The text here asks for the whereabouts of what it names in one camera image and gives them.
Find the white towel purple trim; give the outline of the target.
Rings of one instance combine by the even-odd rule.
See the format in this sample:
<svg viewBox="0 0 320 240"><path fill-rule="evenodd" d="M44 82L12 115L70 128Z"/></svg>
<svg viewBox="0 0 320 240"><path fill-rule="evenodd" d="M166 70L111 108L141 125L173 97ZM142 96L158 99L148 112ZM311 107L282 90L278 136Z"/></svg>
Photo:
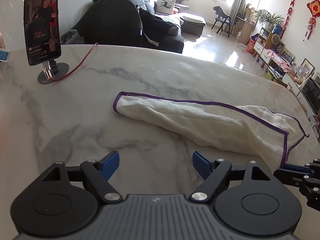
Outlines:
<svg viewBox="0 0 320 240"><path fill-rule="evenodd" d="M291 151L309 137L297 118L262 106L120 92L113 109L180 134L200 146L257 155L272 171L286 164Z"/></svg>

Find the black microwave oven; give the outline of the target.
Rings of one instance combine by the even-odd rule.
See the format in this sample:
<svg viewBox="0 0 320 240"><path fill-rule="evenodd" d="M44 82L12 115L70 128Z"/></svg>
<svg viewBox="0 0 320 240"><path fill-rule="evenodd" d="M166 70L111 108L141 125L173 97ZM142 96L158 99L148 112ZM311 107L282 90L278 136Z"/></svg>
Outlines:
<svg viewBox="0 0 320 240"><path fill-rule="evenodd" d="M312 105L317 105L319 103L320 90L317 83L312 78L308 78L303 88L301 89L306 98L310 101Z"/></svg>

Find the small white desk fan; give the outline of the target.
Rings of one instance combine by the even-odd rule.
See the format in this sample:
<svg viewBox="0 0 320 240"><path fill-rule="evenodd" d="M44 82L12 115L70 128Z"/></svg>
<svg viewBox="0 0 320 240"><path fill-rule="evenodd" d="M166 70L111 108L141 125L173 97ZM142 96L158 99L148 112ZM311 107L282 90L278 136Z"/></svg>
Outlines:
<svg viewBox="0 0 320 240"><path fill-rule="evenodd" d="M304 80L304 77L306 76L306 74L307 74L306 68L304 66L299 66L296 72L296 77L299 80L301 79Z"/></svg>

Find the white shelf cabinet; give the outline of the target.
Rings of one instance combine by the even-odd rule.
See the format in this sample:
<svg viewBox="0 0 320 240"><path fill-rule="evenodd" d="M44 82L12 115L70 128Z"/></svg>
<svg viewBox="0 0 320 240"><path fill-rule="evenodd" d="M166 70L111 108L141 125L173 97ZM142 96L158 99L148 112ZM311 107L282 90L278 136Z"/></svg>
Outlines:
<svg viewBox="0 0 320 240"><path fill-rule="evenodd" d="M293 82L301 85L302 82L296 77L290 63L283 57L284 48L279 35L262 27L253 47L253 57L264 70L262 77L284 85L283 78L288 74Z"/></svg>

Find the round black phone stand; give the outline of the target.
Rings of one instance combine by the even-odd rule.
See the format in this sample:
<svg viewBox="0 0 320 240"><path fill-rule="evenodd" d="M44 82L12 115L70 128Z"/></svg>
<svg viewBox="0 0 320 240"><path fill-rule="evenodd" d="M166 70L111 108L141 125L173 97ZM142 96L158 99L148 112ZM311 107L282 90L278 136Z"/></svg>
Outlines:
<svg viewBox="0 0 320 240"><path fill-rule="evenodd" d="M44 61L37 80L40 84L49 84L63 78L68 71L69 65L66 63L57 63L55 60Z"/></svg>

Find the green potted plant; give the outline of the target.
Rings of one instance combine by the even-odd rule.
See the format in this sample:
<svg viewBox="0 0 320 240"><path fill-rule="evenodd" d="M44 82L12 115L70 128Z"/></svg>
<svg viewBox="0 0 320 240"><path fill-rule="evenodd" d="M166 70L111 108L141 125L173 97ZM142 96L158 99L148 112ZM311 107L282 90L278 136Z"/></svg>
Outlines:
<svg viewBox="0 0 320 240"><path fill-rule="evenodd" d="M268 12L267 10L258 10L255 13L257 21L260 24L265 25L265 29L272 31L276 25L281 25L284 23L285 18L281 15L276 15Z"/></svg>

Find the small blue white box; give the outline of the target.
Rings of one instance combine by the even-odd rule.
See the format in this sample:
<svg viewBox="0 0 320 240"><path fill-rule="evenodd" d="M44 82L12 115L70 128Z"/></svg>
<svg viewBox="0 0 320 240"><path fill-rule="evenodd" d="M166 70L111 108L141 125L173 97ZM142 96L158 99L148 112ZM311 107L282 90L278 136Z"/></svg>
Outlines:
<svg viewBox="0 0 320 240"><path fill-rule="evenodd" d="M0 48L0 61L8 62L10 56L10 51L4 48Z"/></svg>

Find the red chinese knot decoration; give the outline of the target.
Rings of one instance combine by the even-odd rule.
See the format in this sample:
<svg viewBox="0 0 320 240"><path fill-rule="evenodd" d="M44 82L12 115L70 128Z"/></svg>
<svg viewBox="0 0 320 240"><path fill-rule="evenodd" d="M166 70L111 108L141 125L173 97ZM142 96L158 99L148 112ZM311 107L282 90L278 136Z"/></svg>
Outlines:
<svg viewBox="0 0 320 240"><path fill-rule="evenodd" d="M320 0L313 0L306 4L310 10L312 17L317 18L320 16Z"/></svg>

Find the wooden chair with cushion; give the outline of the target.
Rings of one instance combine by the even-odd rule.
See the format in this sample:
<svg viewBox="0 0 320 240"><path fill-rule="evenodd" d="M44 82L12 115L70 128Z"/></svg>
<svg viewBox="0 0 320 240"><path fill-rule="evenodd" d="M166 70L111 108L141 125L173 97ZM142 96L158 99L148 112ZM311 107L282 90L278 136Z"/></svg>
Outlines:
<svg viewBox="0 0 320 240"><path fill-rule="evenodd" d="M228 34L228 37L230 37L230 34L231 34L231 17L226 15L225 12L223 11L223 9L218 5L214 6L213 10L215 12L216 17L215 17L215 22L212 25L212 29L214 28L214 26L216 25L217 22L220 22L221 25L220 25L219 29L216 32L218 34L219 32L223 32L224 25L227 25L227 34Z"/></svg>

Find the dark grey sofa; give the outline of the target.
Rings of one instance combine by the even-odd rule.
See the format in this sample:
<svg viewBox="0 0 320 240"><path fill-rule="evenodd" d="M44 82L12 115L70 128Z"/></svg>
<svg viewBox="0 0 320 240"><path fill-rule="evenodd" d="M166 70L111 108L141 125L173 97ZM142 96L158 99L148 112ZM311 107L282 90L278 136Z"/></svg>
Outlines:
<svg viewBox="0 0 320 240"><path fill-rule="evenodd" d="M181 54L183 34L200 37L206 26L201 16L185 12L165 14L159 11L160 2L167 0L129 0L139 11L142 22L142 46Z"/></svg>

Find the black smartphone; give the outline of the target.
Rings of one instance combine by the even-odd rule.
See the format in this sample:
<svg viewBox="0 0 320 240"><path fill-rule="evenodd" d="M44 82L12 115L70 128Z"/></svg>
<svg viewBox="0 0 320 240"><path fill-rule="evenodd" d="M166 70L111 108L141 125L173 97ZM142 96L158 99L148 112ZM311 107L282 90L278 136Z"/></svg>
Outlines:
<svg viewBox="0 0 320 240"><path fill-rule="evenodd" d="M58 0L24 0L23 26L31 66L61 56Z"/></svg>

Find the white deer print pillow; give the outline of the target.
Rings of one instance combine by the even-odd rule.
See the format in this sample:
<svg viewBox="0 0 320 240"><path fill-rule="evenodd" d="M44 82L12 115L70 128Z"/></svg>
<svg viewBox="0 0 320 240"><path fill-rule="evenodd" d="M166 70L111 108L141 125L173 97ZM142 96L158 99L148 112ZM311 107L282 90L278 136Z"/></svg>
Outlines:
<svg viewBox="0 0 320 240"><path fill-rule="evenodd" d="M172 15L174 13L176 0L157 0L156 13Z"/></svg>

